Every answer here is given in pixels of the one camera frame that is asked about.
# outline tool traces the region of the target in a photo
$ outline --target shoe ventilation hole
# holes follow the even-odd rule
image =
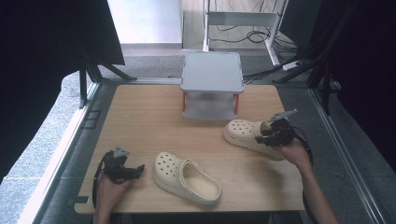
[[[244,123],[244,124],[242,124],[242,126],[243,127],[239,127],[240,125],[239,124],[236,124],[236,126],[238,126],[238,127],[235,127],[235,125],[233,124],[233,126],[234,126],[234,130],[239,130],[239,131],[247,131],[248,130],[248,132],[249,133],[251,133],[251,129],[253,128],[253,125],[250,125],[250,127],[247,127],[247,125]]]
[[[160,166],[160,170],[165,172],[166,175],[174,175],[174,170],[177,170],[177,164],[172,162],[172,158],[169,158],[168,154],[160,157],[162,160],[159,161],[157,164]]]

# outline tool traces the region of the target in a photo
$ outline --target white clog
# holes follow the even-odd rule
[[[161,152],[155,159],[153,178],[160,188],[196,203],[211,206],[220,200],[217,180],[205,174],[195,161],[168,152]]]
[[[234,119],[225,126],[224,138],[233,145],[249,148],[268,156],[269,159],[281,161],[284,157],[280,152],[256,141],[255,136],[260,135],[261,131],[269,129],[271,127],[262,121],[250,122],[243,119]]]

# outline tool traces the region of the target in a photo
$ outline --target human hand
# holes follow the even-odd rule
[[[98,176],[96,192],[96,211],[93,223],[107,223],[114,206],[121,200],[125,191],[132,186],[132,180],[125,180],[121,184],[114,183],[102,171]]]
[[[291,143],[282,147],[273,147],[274,150],[279,151],[285,159],[294,164],[299,170],[311,168],[309,155],[300,140],[294,138]]]

